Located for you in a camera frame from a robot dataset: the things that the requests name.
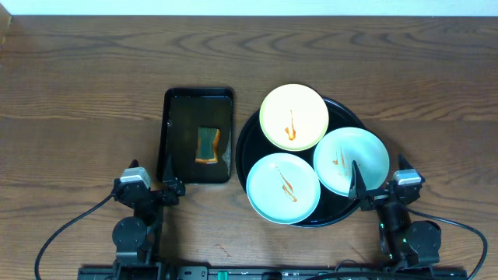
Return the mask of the light green plate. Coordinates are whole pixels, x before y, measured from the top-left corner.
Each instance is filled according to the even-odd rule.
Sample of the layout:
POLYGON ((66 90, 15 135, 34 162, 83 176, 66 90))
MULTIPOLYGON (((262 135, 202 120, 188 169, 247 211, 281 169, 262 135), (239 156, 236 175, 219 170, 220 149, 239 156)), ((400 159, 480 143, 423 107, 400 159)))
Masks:
POLYGON ((253 209, 277 224, 302 222, 316 209, 320 181, 304 159, 289 153, 273 153, 250 169, 246 193, 253 209))
POLYGON ((384 143, 361 128, 338 128, 319 141, 313 167, 319 181, 331 192, 346 197, 352 181, 352 164, 356 163, 367 190, 379 188, 390 169, 384 143))

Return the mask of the green orange scrubbing sponge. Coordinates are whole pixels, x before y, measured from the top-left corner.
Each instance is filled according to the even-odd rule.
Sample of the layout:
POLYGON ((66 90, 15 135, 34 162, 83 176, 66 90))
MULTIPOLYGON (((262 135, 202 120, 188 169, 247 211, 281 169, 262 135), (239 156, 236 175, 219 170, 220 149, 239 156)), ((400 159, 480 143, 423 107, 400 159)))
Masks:
POLYGON ((195 162, 201 164, 218 163, 218 144, 221 132, 218 128, 198 128, 198 146, 195 162))

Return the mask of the light green plate front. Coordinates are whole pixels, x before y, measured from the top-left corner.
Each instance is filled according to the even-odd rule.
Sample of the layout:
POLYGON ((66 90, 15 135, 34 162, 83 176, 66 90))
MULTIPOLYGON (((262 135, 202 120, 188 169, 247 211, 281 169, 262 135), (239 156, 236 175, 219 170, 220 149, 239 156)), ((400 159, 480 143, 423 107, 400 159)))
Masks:
POLYGON ((289 153, 273 153, 250 169, 246 193, 253 209, 277 224, 302 222, 316 209, 320 181, 304 159, 289 153))

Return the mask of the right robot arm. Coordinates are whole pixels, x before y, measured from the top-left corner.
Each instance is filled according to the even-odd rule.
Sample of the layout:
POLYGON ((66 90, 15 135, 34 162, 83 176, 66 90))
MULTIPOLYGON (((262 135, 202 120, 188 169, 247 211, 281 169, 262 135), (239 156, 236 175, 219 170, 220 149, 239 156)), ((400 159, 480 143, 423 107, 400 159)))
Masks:
POLYGON ((363 212, 378 215, 381 251, 390 258, 384 271, 390 273, 429 268, 440 261, 440 227, 427 220, 413 222, 406 208, 420 198, 425 179, 403 155, 398 156, 398 167, 386 187, 367 190, 366 178, 353 161, 349 189, 349 199, 358 201, 363 212))

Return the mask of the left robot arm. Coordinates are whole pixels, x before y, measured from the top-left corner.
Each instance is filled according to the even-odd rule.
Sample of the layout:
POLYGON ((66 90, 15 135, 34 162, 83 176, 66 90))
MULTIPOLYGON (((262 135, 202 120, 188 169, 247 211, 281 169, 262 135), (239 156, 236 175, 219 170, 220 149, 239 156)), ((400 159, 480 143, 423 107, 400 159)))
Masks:
POLYGON ((119 221, 112 232, 116 246, 115 279, 163 279, 167 275, 159 257, 163 209, 178 205, 179 197, 185 195, 184 183, 174 173, 171 156, 163 164, 163 179, 167 186, 153 191, 148 172, 137 160, 114 179, 112 198, 133 210, 133 215, 119 221))

